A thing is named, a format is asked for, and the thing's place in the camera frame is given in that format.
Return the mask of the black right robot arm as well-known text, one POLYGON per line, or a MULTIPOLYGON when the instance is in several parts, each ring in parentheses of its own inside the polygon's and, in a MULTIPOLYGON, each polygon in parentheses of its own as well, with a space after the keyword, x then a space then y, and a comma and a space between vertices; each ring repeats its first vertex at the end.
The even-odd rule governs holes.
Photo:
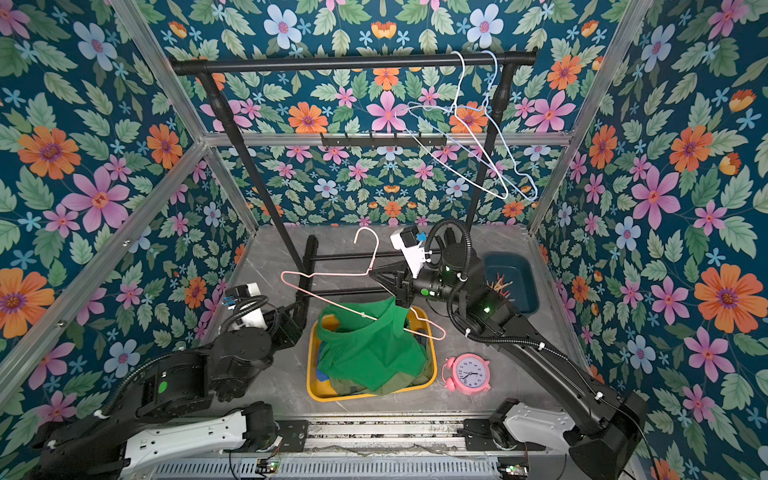
POLYGON ((644 438, 646 401, 620 395, 557 349, 511 299, 487 284, 476 252, 451 245, 418 273, 399 261, 368 275, 393 293, 399 306, 409 307, 417 298, 443 302, 465 338, 511 358, 558 402, 560 410, 552 411, 506 399, 489 419, 497 446, 537 444, 567 453, 591 479, 620 477, 644 438))

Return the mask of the dark teal tray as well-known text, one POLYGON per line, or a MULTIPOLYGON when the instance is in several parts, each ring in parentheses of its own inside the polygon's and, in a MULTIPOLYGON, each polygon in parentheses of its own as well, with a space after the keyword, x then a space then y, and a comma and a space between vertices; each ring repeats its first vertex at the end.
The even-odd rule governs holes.
POLYGON ((539 310, 540 300, 530 262, 522 255, 514 253, 492 252, 483 257, 486 283, 493 281, 497 273, 506 280, 514 280, 507 300, 511 301, 523 314, 533 314, 539 310))

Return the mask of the yellow plastic tray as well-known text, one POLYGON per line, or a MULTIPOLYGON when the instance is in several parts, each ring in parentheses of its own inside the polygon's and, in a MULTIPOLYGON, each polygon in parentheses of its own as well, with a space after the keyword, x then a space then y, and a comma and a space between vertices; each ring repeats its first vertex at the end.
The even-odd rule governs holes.
MULTIPOLYGON (((310 347, 308 353, 308 366, 307 366, 307 392, 310 397, 318 402, 335 402, 342 400, 357 400, 362 398, 369 398, 375 395, 371 394, 358 394, 352 396, 339 396, 330 385, 330 380, 326 382, 318 382, 316 380, 317 358, 321 348, 321 342, 316 338, 316 329, 318 321, 312 328, 310 334, 310 347)), ((408 311, 407 323, 405 330, 416 336, 421 345, 426 348, 427 355, 433 363, 433 373, 431 379, 424 385, 406 388, 395 393, 405 393, 424 389, 434 383, 437 377, 437 357, 435 352, 435 343, 442 340, 445 337, 445 332, 442 328, 434 322, 432 322, 426 312, 419 308, 414 307, 408 311)))

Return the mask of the green tank top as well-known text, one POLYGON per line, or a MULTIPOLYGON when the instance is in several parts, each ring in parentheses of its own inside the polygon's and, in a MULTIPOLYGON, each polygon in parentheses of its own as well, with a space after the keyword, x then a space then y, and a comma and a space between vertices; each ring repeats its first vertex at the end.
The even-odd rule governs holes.
POLYGON ((423 382, 431 361, 405 330, 407 315, 392 298, 325 308, 316 329, 318 370, 341 395, 352 388, 386 395, 423 382))

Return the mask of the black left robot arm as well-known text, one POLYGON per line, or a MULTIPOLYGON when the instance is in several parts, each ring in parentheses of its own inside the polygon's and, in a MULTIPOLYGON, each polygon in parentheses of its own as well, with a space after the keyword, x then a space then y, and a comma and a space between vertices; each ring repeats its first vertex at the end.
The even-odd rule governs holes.
POLYGON ((164 354, 126 376, 89 416, 38 430, 40 461, 29 479, 117 479, 133 465, 131 437, 151 425, 202 412, 245 395, 277 351, 294 346, 306 316, 292 304, 266 314, 266 328, 221 332, 201 347, 164 354))

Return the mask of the pink alarm clock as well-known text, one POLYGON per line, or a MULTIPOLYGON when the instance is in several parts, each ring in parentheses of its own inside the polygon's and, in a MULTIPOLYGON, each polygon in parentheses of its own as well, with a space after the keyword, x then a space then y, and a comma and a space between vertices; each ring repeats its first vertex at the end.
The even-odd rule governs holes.
POLYGON ((491 389, 490 362, 474 353, 449 357, 441 368, 444 388, 466 396, 480 395, 491 389))

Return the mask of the olive grey tank top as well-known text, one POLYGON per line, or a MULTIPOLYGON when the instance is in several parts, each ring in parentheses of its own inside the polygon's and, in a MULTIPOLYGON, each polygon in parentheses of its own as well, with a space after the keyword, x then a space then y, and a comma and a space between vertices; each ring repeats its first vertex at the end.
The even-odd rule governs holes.
POLYGON ((376 389, 369 389, 353 380, 330 379, 330 385, 339 396, 352 396, 358 394, 371 394, 382 396, 395 393, 397 391, 426 384, 432 377, 433 363, 427 360, 422 371, 416 375, 410 375, 404 372, 398 372, 393 375, 386 383, 376 389))

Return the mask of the black clothes rack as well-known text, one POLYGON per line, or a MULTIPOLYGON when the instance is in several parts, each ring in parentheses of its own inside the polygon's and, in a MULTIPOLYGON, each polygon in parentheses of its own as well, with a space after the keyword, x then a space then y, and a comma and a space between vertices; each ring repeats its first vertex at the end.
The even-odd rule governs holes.
MULTIPOLYGON (((530 52, 507 51, 498 56, 489 50, 483 53, 461 54, 460 51, 453 51, 445 54, 421 54, 414 56, 342 56, 342 57, 321 57, 321 58, 266 58, 257 60, 228 60, 228 61, 210 61, 203 59, 195 60, 176 60, 169 57, 169 62, 175 75, 179 77, 195 76, 200 80, 212 111, 217 120, 222 123, 223 133, 229 140, 232 147, 240 154, 241 161, 253 185, 257 189, 260 199, 263 201, 271 221, 277 229, 287 252, 291 255, 299 273, 313 274, 315 261, 320 259, 317 256, 317 247, 319 241, 312 235, 306 242, 304 257, 299 257, 298 251, 289 236, 282 217, 279 216, 277 206, 273 202, 266 183, 264 182, 259 168, 255 164, 252 155, 248 152, 244 134, 236 124, 234 113, 229 105, 225 95, 216 86, 213 74, 215 73, 271 73, 285 71, 320 71, 320 70, 355 70, 355 69, 377 69, 395 68, 395 67, 458 67, 463 65, 482 66, 494 65, 503 67, 501 70, 501 80, 496 88, 496 93, 492 100, 492 114, 489 122, 493 123, 501 120, 508 104, 509 93, 512 84, 512 77, 516 69, 520 66, 535 65, 538 48, 530 52)), ((373 147, 378 143, 384 145, 396 145, 398 141, 406 144, 417 144, 417 140, 425 138, 422 134, 412 136, 411 140, 405 140, 402 135, 397 133, 375 136, 368 134, 368 137, 349 137, 348 134, 299 134, 297 140, 287 140, 286 145, 309 145, 310 140, 319 140, 321 146, 363 146, 373 147)), ((294 309, 293 318, 295 323, 301 324, 302 328, 306 326, 310 296, 297 290, 296 300, 290 308, 294 309)))

